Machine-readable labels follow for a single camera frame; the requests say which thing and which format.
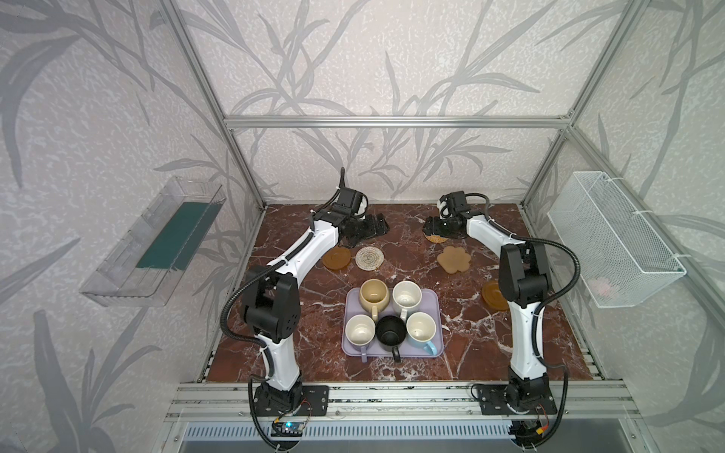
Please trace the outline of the brown rattan round coaster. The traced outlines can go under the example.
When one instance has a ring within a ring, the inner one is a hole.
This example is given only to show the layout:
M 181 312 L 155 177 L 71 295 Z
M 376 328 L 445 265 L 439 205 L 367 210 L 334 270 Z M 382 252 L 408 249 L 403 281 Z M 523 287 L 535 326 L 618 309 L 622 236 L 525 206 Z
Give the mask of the brown rattan round coaster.
M 426 235 L 426 239 L 431 243 L 445 243 L 449 241 L 449 239 L 438 235 Z

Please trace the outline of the cork flower coaster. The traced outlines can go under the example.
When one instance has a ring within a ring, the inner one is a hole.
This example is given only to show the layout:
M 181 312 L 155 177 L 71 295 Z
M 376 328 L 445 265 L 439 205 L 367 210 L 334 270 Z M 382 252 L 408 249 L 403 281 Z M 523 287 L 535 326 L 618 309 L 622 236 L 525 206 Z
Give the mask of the cork flower coaster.
M 436 260 L 448 274 L 452 275 L 468 271 L 472 258 L 464 247 L 445 247 Z

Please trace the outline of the amber glass round coaster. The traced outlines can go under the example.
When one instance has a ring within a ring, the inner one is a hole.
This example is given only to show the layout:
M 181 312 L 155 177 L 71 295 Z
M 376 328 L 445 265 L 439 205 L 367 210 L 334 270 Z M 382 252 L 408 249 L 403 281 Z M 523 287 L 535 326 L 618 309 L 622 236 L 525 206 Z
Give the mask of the amber glass round coaster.
M 346 269 L 351 262 L 351 251 L 346 247 L 334 247 L 322 258 L 322 264 L 332 271 Z

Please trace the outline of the white woven round coaster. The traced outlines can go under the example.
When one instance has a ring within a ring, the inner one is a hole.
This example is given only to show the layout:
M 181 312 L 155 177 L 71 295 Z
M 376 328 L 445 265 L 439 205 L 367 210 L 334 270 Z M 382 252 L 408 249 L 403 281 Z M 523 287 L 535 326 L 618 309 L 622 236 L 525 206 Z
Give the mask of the white woven round coaster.
M 359 269 L 366 272 L 372 272 L 379 269 L 385 261 L 385 257 L 381 249 L 377 247 L 363 247 L 356 256 L 355 263 Z

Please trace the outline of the beige ceramic mug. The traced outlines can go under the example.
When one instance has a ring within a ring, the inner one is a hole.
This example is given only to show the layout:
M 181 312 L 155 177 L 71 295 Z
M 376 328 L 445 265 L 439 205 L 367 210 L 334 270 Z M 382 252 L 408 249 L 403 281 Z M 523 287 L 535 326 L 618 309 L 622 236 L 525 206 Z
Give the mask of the beige ceramic mug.
M 377 323 L 381 318 L 381 314 L 389 305 L 389 288 L 380 279 L 368 279 L 360 287 L 359 302 L 361 307 Z

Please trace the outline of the white speckled mug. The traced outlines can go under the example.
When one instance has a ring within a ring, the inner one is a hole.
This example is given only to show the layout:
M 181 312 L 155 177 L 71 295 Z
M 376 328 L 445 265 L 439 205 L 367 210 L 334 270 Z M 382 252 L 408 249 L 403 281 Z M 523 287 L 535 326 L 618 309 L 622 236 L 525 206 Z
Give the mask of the white speckled mug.
M 403 322 L 419 310 L 422 296 L 421 288 L 413 281 L 404 280 L 396 284 L 392 292 L 392 304 L 395 313 Z

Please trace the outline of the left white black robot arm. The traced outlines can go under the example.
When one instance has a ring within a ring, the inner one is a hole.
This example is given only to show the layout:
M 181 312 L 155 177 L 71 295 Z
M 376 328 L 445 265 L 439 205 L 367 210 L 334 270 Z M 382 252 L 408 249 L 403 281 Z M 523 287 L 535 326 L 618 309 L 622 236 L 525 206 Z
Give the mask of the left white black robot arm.
M 219 326 L 226 337 L 260 347 L 265 365 L 260 389 L 285 411 L 302 402 L 293 342 L 301 316 L 299 287 L 340 243 L 354 247 L 389 231 L 384 217 L 369 214 L 368 207 L 365 194 L 339 185 L 325 204 L 312 210 L 307 230 L 281 256 L 248 270 L 221 311 Z

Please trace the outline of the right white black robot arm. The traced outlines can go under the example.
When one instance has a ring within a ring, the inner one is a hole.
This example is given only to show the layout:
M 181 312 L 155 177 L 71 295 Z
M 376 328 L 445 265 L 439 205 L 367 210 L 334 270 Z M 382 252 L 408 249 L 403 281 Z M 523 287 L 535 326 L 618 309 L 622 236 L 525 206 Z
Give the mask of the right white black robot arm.
M 509 366 L 509 383 L 504 398 L 515 413 L 528 411 L 549 399 L 549 377 L 541 345 L 545 307 L 570 292 L 581 277 L 581 262 L 565 245 L 555 241 L 525 237 L 500 226 L 490 215 L 490 201 L 481 211 L 467 202 L 469 194 L 459 191 L 444 194 L 437 202 L 439 214 L 427 218 L 424 233 L 445 239 L 478 241 L 500 259 L 498 288 L 507 301 L 512 320 L 514 352 Z M 547 247 L 566 253 L 574 272 L 569 283 L 553 292 Z

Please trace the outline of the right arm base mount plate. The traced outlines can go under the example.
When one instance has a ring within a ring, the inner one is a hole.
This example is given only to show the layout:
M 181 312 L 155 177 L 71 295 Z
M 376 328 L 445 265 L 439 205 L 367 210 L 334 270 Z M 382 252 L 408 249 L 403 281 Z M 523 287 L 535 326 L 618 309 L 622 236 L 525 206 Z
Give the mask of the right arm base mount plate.
M 543 382 L 473 384 L 471 394 L 482 415 L 555 415 L 558 413 L 551 389 Z

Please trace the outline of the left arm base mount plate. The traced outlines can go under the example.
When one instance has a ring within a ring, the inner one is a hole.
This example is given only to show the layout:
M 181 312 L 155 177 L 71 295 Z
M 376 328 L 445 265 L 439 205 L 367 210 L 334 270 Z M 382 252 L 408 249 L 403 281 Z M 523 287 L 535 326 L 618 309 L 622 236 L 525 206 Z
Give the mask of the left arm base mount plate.
M 329 402 L 330 387 L 306 384 L 296 384 L 290 391 L 280 391 L 264 383 L 254 391 L 252 400 L 258 416 L 325 416 Z

